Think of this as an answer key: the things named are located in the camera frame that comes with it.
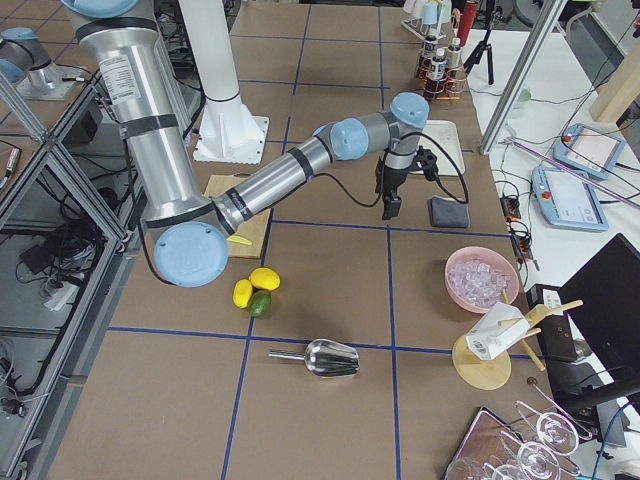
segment white pillar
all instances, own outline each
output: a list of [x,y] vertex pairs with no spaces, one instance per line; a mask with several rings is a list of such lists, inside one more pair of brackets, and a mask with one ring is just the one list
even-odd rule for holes
[[207,103],[194,158],[260,163],[269,124],[242,103],[222,0],[180,0]]

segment blue joint cap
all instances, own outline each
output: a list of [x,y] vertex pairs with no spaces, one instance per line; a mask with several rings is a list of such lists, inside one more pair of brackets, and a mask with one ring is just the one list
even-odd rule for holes
[[69,10],[92,18],[113,18],[128,12],[138,0],[61,0]]
[[369,149],[369,134],[360,120],[346,118],[331,127],[331,148],[338,160],[355,160]]
[[33,30],[27,27],[9,28],[2,32],[2,37],[7,40],[17,42],[19,40],[37,40],[38,36]]
[[391,102],[391,113],[415,128],[424,128],[429,118],[429,104],[417,93],[402,92]]
[[7,77],[7,80],[11,83],[16,83],[27,76],[27,72],[21,70],[8,60],[0,58],[0,72]]
[[229,259],[227,240],[204,222],[184,222],[166,230],[154,256],[164,278],[181,287],[200,287],[224,271]]

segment wooden cutting board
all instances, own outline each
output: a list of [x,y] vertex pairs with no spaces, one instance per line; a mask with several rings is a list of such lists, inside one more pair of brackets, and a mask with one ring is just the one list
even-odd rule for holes
[[[236,177],[234,175],[211,175],[204,194],[209,197],[216,197],[226,192],[231,187],[235,187],[246,177]],[[260,212],[249,221],[241,223],[236,232],[241,237],[251,240],[252,245],[242,245],[227,240],[229,246],[229,256],[239,258],[260,258],[264,237],[267,232],[267,223],[271,209]]]

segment power strip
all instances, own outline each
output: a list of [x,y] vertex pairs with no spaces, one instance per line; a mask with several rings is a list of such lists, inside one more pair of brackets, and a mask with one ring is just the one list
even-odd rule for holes
[[[83,273],[78,273],[74,277],[82,280],[84,278]],[[52,312],[58,312],[64,307],[69,299],[78,291],[78,286],[71,282],[62,282],[62,287],[56,288],[56,290],[47,298],[43,303],[47,310]]]

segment metal ice scoop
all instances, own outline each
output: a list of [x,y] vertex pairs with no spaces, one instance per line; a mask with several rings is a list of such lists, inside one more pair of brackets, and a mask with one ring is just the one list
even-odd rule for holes
[[324,338],[311,342],[304,353],[269,350],[269,356],[304,360],[307,370],[319,377],[355,375],[360,366],[355,348]]

